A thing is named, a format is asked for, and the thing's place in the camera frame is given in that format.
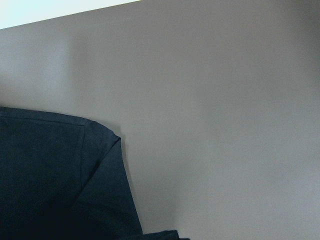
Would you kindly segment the black printed t-shirt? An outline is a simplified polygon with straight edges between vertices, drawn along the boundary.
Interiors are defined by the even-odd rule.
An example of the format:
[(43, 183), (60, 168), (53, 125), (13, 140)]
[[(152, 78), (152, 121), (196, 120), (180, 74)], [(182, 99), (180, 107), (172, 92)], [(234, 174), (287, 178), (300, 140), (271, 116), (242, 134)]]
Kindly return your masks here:
[(121, 138), (82, 117), (0, 109), (3, 240), (177, 240), (143, 233)]

